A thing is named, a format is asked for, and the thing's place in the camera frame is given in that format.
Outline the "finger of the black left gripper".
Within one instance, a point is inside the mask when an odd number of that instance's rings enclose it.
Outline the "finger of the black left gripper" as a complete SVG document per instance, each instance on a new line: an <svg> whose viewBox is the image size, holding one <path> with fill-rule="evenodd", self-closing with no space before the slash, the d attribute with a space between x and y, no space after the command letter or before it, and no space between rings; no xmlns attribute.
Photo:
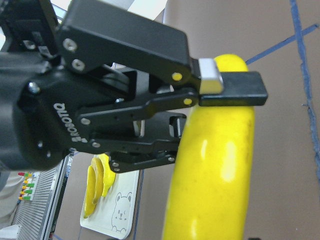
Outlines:
<svg viewBox="0 0 320 240"><path fill-rule="evenodd" d="M144 121L144 135L125 136L124 124L114 134L96 133L84 151L106 153L110 168L116 173L148 169L172 164L177 157L187 116L178 112L160 112Z"/></svg>
<svg viewBox="0 0 320 240"><path fill-rule="evenodd" d="M138 93L132 100L83 107L76 116L90 124L146 120L158 112L193 105L262 106L268 93L261 75L219 72L211 58L190 57L184 32L101 0L74 0L56 32L66 67L86 74L117 63L174 87L173 92Z"/></svg>

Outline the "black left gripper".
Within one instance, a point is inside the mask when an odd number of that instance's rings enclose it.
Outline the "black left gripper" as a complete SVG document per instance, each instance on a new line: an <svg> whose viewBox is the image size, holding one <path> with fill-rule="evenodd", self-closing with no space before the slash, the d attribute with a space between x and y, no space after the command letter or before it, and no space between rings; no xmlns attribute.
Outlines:
<svg viewBox="0 0 320 240"><path fill-rule="evenodd" d="M48 0L3 0L0 25L0 169L47 170L72 149L85 152L95 134L114 132L108 124L89 133L77 110L121 98L100 80L64 68L57 52L57 25Z"/></svg>

